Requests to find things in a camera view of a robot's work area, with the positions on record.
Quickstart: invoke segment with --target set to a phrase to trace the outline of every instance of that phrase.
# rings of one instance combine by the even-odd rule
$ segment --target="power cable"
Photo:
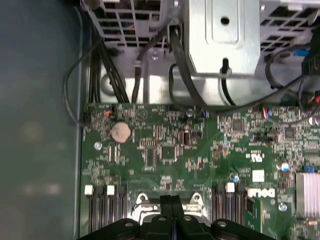
[[[181,112],[186,112],[188,110],[188,108],[180,105],[174,96],[174,67],[177,66],[177,64],[172,64],[170,69],[169,69],[169,96],[170,96],[170,100],[172,102],[172,105],[179,111]]]
[[[158,44],[165,36],[167,35],[167,28],[162,29],[158,32],[156,36],[154,36],[142,50],[140,51],[138,57],[136,58],[137,62],[141,62],[146,52],[153,48]],[[139,87],[140,87],[140,79],[142,74],[142,66],[136,66],[134,68],[134,87],[132,91],[131,103],[135,104],[137,102]]]
[[[129,102],[129,98],[128,98],[128,95],[126,93],[126,89],[125,89],[125,86],[124,86],[124,83],[122,81],[122,78],[114,64],[114,62],[112,61],[111,57],[110,57],[110,54],[108,52],[108,49],[106,47],[105,44],[102,45],[101,47],[101,51],[103,52],[103,57],[105,58],[104,59],[104,67],[106,68],[106,70],[108,69],[108,71],[110,72],[111,75],[113,75],[113,78],[116,82],[116,85],[118,86],[119,88],[119,92],[122,96],[122,99],[123,99],[123,102],[124,103],[130,103]]]

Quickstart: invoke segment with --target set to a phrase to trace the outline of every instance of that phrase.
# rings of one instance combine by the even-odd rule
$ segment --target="ventilation grille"
[[[306,8],[303,11],[288,10],[286,6],[277,7],[267,18],[263,19],[261,26],[270,27],[272,32],[261,39],[261,52],[270,54],[278,48],[289,47],[292,42],[305,31],[314,29],[320,24],[320,18],[309,26],[308,17],[318,11],[317,8]]]
[[[144,47],[162,23],[161,0],[121,0],[94,11],[106,44]],[[166,37],[155,48],[166,48]]]

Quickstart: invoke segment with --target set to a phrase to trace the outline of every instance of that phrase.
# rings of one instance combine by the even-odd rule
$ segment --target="ram slot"
[[[94,225],[94,197],[90,196],[88,198],[89,200],[89,214],[88,214],[88,232],[92,233],[94,230],[93,225]]]
[[[211,193],[211,222],[213,223],[217,219],[217,192],[214,187]]]
[[[103,201],[103,208],[104,208],[104,220],[103,220],[103,223],[104,223],[104,227],[107,226],[109,224],[109,212],[108,212],[108,194],[107,194],[107,190],[105,190],[103,192],[103,198],[104,198],[104,201]]]
[[[235,221],[236,216],[236,196],[234,193],[227,193],[226,197],[226,219],[230,221]]]
[[[124,186],[118,186],[118,219],[127,218],[127,190]]]
[[[101,194],[99,196],[100,198],[100,203],[99,203],[99,208],[100,208],[100,217],[99,217],[99,228],[103,228],[105,226],[105,215],[106,215],[106,208],[105,208],[105,196],[104,194]]]
[[[236,209],[235,215],[237,224],[245,224],[245,209],[246,209],[246,196],[243,192],[240,192],[236,196]]]
[[[217,219],[226,218],[226,194],[219,192],[217,194]]]
[[[92,231],[96,231],[97,230],[97,212],[98,212],[98,208],[97,208],[97,195],[93,194],[92,197]]]

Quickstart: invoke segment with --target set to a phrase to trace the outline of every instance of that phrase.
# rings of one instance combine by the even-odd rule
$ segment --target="heatsink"
[[[296,213],[303,218],[320,217],[320,174],[296,174]]]

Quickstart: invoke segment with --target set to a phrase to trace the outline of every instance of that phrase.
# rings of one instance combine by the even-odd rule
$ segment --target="wire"
[[[112,82],[116,83],[115,86],[112,86],[112,87],[115,87],[115,88],[118,89],[116,91],[119,92],[119,94],[121,96],[121,99],[122,99],[120,101],[120,103],[129,103],[129,98],[128,98],[128,95],[126,93],[126,89],[125,89],[124,83],[122,81],[122,78],[121,78],[121,76],[120,76],[120,74],[119,74],[114,62],[112,61],[111,57],[109,56],[108,49],[107,49],[105,44],[103,44],[101,46],[101,54],[103,56],[102,62],[103,62],[103,65],[105,67],[105,70],[107,71],[107,73],[109,72],[108,76],[110,78],[111,85],[112,85]]]
[[[154,36],[142,50],[140,51],[138,57],[136,58],[137,61],[142,61],[142,58],[146,54],[146,52],[153,48],[155,45],[158,44],[165,36],[167,35],[167,28],[165,27],[161,31],[158,32],[156,36]],[[140,79],[142,74],[142,67],[136,66],[134,69],[134,87],[132,91],[132,98],[131,103],[135,104],[137,102],[139,87],[140,87]]]
[[[221,68],[221,73],[222,74],[227,74],[229,69],[229,61],[228,59],[224,58],[222,60],[222,68]],[[221,87],[222,87],[222,91],[223,94],[226,98],[226,100],[229,102],[230,105],[235,106],[235,102],[232,100],[229,91],[228,91],[228,87],[227,87],[227,78],[226,77],[221,77]]]
[[[68,71],[66,71],[64,78],[63,78],[63,100],[64,100],[64,104],[66,107],[66,110],[69,114],[69,116],[72,118],[72,120],[79,125],[79,127],[81,128],[91,128],[93,127],[96,123],[98,123],[99,121],[101,121],[102,119],[104,119],[105,117],[107,117],[105,114],[101,117],[98,117],[97,119],[95,119],[93,122],[91,123],[85,123],[82,122],[80,120],[77,119],[77,117],[75,116],[72,108],[71,108],[71,104],[70,104],[70,100],[69,100],[69,93],[68,93],[68,82],[70,79],[70,75],[73,72],[73,70],[78,66],[79,63],[81,63],[84,59],[88,58],[91,54],[91,52],[97,48],[100,44],[102,43],[102,39],[99,39],[98,41],[96,41],[89,49],[88,51],[82,55],[82,57],[80,57],[71,67]]]
[[[169,96],[170,96],[170,100],[172,102],[172,105],[178,109],[181,112],[186,112],[188,109],[182,105],[180,105],[174,96],[174,67],[177,66],[177,64],[172,64],[170,69],[169,69]]]
[[[231,109],[226,109],[226,110],[220,110],[216,111],[212,108],[210,108],[205,101],[202,99],[200,94],[198,93],[192,79],[191,79],[191,74],[188,69],[187,65],[187,60],[185,53],[183,51],[183,48],[180,44],[180,41],[178,39],[178,36],[174,30],[171,30],[169,32],[170,35],[170,44],[172,47],[172,51],[175,56],[175,60],[180,72],[180,75],[182,77],[183,83],[185,84],[188,92],[190,93],[192,99],[195,101],[195,104],[202,109],[206,110],[207,112],[211,113],[214,116],[225,116],[225,115],[230,115],[233,113],[241,112],[248,110],[250,108],[254,108],[256,106],[259,106],[260,104],[264,103],[265,101],[268,101],[270,99],[273,99],[275,97],[281,96],[283,93],[287,92],[288,89],[290,89],[292,86],[300,83],[303,79],[305,79],[305,76],[301,75],[294,79],[293,81],[289,82],[287,85],[283,86],[281,89],[277,90],[276,92],[273,92],[265,97],[262,97],[258,100],[255,100],[253,102],[247,103],[242,106],[238,107],[233,107]]]
[[[287,52],[291,52],[294,50],[300,50],[300,49],[306,49],[306,48],[310,48],[311,46],[309,44],[306,45],[295,45],[295,46],[291,46],[288,48],[285,48],[279,52],[277,52],[275,55],[270,55],[270,59],[267,61],[266,65],[265,65],[265,76],[266,79],[268,80],[268,82],[270,83],[270,86],[272,88],[276,88],[276,89],[281,89],[283,88],[283,85],[281,85],[273,76],[272,72],[271,72],[271,64],[275,61],[275,58],[280,56],[281,54],[287,53]],[[288,93],[297,101],[299,102],[299,97],[297,96],[297,94],[292,91],[291,89],[288,89]]]
[[[228,87],[227,87],[227,79],[225,77],[221,78],[221,87],[222,87],[222,91],[225,96],[225,99],[229,102],[230,105],[235,106],[236,104],[232,100],[232,98],[229,94]]]
[[[208,109],[208,105],[206,102],[202,99],[200,94],[198,93],[198,90],[196,89],[196,86],[194,85],[191,74],[188,68],[187,60],[185,52],[180,44],[180,40],[175,32],[175,30],[172,28],[169,32],[170,36],[170,45],[176,60],[177,67],[179,69],[180,75],[182,77],[182,81],[184,85],[186,86],[188,92],[190,93],[191,98],[194,100],[195,104],[198,106],[203,107],[204,109]]]
[[[113,89],[114,95],[116,97],[116,100],[118,101],[118,103],[124,103],[124,99],[122,97],[122,94],[119,91],[118,84],[117,84],[117,82],[116,82],[116,80],[115,80],[110,68],[108,67],[109,65],[108,65],[108,61],[107,61],[107,57],[106,57],[106,53],[104,51],[104,48],[100,47],[100,51],[99,52],[101,54],[101,60],[102,60],[102,63],[104,65],[106,74],[109,77],[110,84],[112,86],[112,89]]]
[[[301,108],[301,111],[303,113],[308,113],[308,111],[306,110],[306,108],[304,107],[303,103],[302,103],[302,93],[303,93],[303,90],[304,90],[304,86],[305,86],[305,83],[306,83],[306,78],[303,78],[303,80],[301,81],[300,83],[300,86],[299,86],[299,91],[298,91],[298,98],[299,98],[299,106]],[[299,119],[299,120],[296,120],[296,121],[293,121],[293,122],[284,122],[284,121],[275,121],[273,119],[270,118],[270,111],[268,112],[267,116],[266,116],[266,119],[269,121],[269,122],[272,122],[274,124],[278,124],[278,125],[294,125],[294,124],[299,124],[299,123],[302,123],[304,121],[308,121],[311,117],[313,117],[315,115],[315,113],[317,111],[320,110],[320,104],[318,104],[316,106],[316,108],[314,108],[310,113],[307,114],[307,116]]]

